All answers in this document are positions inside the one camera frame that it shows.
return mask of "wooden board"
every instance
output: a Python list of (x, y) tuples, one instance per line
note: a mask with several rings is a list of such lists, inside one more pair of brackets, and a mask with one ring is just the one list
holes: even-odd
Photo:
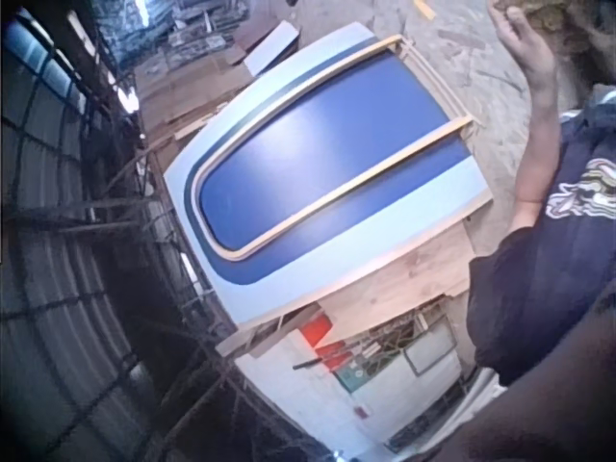
[(280, 21), (267, 14), (254, 14), (233, 33), (233, 40), (244, 51), (249, 53), (257, 46)]
[(365, 332), (449, 290), (469, 285), (475, 257), (462, 222), (386, 267), (319, 300), (333, 323), (317, 347)]
[(282, 21), (244, 59), (244, 64), (253, 77), (266, 70), (284, 51), (297, 40), (299, 31), (290, 22)]
[(278, 342), (284, 339), (292, 331), (299, 329), (302, 325), (311, 320), (320, 311), (321, 307), (318, 305), (318, 303), (313, 303), (303, 308), (297, 316), (289, 320), (289, 322), (287, 322), (286, 324), (281, 325), (278, 330), (276, 330), (266, 339), (259, 342), (258, 345), (254, 346), (250, 350), (250, 355), (253, 358), (260, 358), (270, 348), (274, 347)]
[(236, 44), (231, 45), (231, 47), (224, 50), (223, 53), (224, 60), (227, 61), (229, 65), (240, 63), (246, 57), (246, 52)]

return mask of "corrugated metal wall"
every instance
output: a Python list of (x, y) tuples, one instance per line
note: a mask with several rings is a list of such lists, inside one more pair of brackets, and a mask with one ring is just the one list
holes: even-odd
[[(3, 45), (3, 214), (87, 200), (83, 162), (92, 153), (84, 152), (84, 141), (103, 137), (109, 120), (22, 23), (8, 27)], [(56, 219), (85, 213), (69, 210)], [(130, 377), (147, 381), (147, 372), (114, 313), (92, 249), (8, 224), (2, 250), (5, 416), (34, 455), (128, 458), (146, 419), (125, 388)]]
[(3, 431), (36, 460), (328, 460), (215, 353), (232, 326), (149, 161), (111, 186), (139, 132), (38, 27), (2, 41)]

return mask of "white panel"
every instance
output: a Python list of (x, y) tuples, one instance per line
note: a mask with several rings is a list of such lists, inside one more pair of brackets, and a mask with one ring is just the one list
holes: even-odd
[(447, 217), (455, 216), (485, 191), (485, 179), (475, 159), (469, 157), (289, 265), (245, 286), (233, 284), (216, 273), (200, 250), (183, 208), (178, 209), (178, 216), (222, 306), (235, 323), (242, 323), (321, 290), (368, 265)]
[(261, 358), (247, 354), (236, 364), (261, 393), (332, 451), (343, 450), (351, 458), (370, 450), (375, 441), (363, 431), (355, 403), (336, 377), (323, 365), (292, 369), (314, 357), (296, 330)]
[(193, 165), (239, 120), (285, 85), (323, 61), (373, 37), (372, 32), (363, 25), (353, 23), (294, 54), (231, 101), (187, 145), (165, 173), (171, 200), (192, 250), (235, 324), (246, 325), (263, 316), (271, 318), (278, 308), (297, 304), (294, 306), (296, 308), (313, 301), (307, 298), (314, 298), (317, 291), (409, 243), (488, 191), (475, 159), (468, 158), (391, 206), (253, 284), (233, 284), (212, 268), (192, 230), (184, 206), (187, 178)]
[(370, 412), (363, 421), (367, 433), (377, 441), (386, 442), (440, 398), (461, 371), (455, 351), (419, 377), (400, 355), (353, 393), (355, 401)]
[(244, 64), (253, 77), (264, 71), (280, 54), (287, 49), (299, 32), (287, 21), (282, 21), (271, 33), (250, 53)]

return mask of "wooden frame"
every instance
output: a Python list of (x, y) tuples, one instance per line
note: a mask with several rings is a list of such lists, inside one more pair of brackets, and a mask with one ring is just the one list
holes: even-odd
[(203, 214), (197, 212), (197, 219), (201, 224), (203, 229), (203, 234), (208, 245), (217, 253), (220, 257), (229, 261), (241, 261), (254, 252), (259, 250), (264, 245), (270, 243), (283, 233), (289, 231), (294, 226), (298, 225), (300, 222), (304, 221), (308, 217), (312, 216), (314, 213), (323, 209), (327, 205), (335, 202), (340, 199), (342, 196), (352, 192), (353, 190), (359, 188), (365, 183), (371, 181), (373, 178), (377, 177), (381, 173), (386, 170), (394, 167), (395, 165), (405, 161), (406, 159), (414, 156), (420, 151), (426, 149), (433, 143), (451, 135), (452, 133), (458, 132), (463, 129), (467, 125), (473, 122), (473, 118), (469, 113), (464, 109), (459, 99), (455, 97), (452, 91), (445, 85), (445, 83), (440, 80), (438, 74), (436, 74), (429, 64), (421, 55), (414, 52), (412, 45), (410, 45), (403, 36), (396, 35), (385, 40), (380, 41), (372, 46), (364, 48), (363, 50), (354, 53), (353, 55), (345, 58), (344, 60), (333, 64), (332, 66), (324, 69), (319, 72), (317, 75), (308, 79), (303, 84), (299, 85), (295, 89), (291, 90), (289, 93), (285, 94), (278, 101), (273, 102), (267, 108), (265, 108), (261, 114), (254, 120), (250, 121), (245, 127), (243, 127), (237, 134), (235, 134), (228, 142), (226, 142), (223, 146), (220, 147), (218, 151), (216, 151), (210, 159), (208, 159), (204, 165), (199, 169), (196, 174), (197, 181), (192, 185), (192, 205), (197, 210), (197, 191), (198, 187), (203, 185), (207, 177), (213, 173), (213, 171), (233, 152), (233, 150), (243, 141), (245, 141), (251, 134), (253, 134), (257, 129), (263, 126), (266, 122), (271, 120), (275, 115), (280, 113), (283, 109), (289, 106), (291, 103), (296, 101), (299, 97), (307, 93), (308, 91), (314, 89), (315, 87), (323, 84), (327, 80), (333, 78), (337, 74), (343, 72), (349, 67), (359, 64), (362, 61), (365, 61), (369, 57), (384, 51), (385, 49), (391, 47), (392, 45), (401, 46), (399, 49), (402, 51), (402, 54), (405, 56), (412, 56), (418, 68), (421, 69), (424, 77), (423, 79), (428, 81), (437, 92), (440, 91), (442, 101), (438, 101), (441, 106), (445, 106), (443, 109), (446, 110), (446, 114), (448, 114), (451, 120), (444, 124), (443, 126), (433, 130), (432, 132), (424, 135), (420, 139), (412, 142), (410, 145), (401, 149), (399, 152), (394, 155), (384, 159), (382, 162), (373, 166), (363, 172), (362, 174), (356, 176), (352, 180), (344, 183), (337, 189), (328, 194), (324, 195), (317, 201), (312, 204), (304, 207), (299, 212), (291, 215), (285, 220), (281, 221), (269, 231), (263, 233), (258, 236), (250, 243), (246, 244), (242, 248), (238, 250), (230, 250), (224, 247), (221, 243), (218, 242), (214, 233), (210, 229), (208, 223), (203, 217)]

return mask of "plywood sheet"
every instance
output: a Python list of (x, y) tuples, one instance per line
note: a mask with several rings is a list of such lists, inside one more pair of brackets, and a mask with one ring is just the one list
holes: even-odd
[(291, 23), (282, 21), (252, 53), (244, 60), (244, 64), (253, 76), (259, 75), (273, 63), (299, 36), (299, 32)]
[(318, 347), (360, 334), (469, 284), (475, 257), (461, 221), (386, 267), (319, 300), (332, 329)]
[(278, 19), (267, 14), (254, 14), (233, 33), (233, 40), (249, 53), (278, 25)]

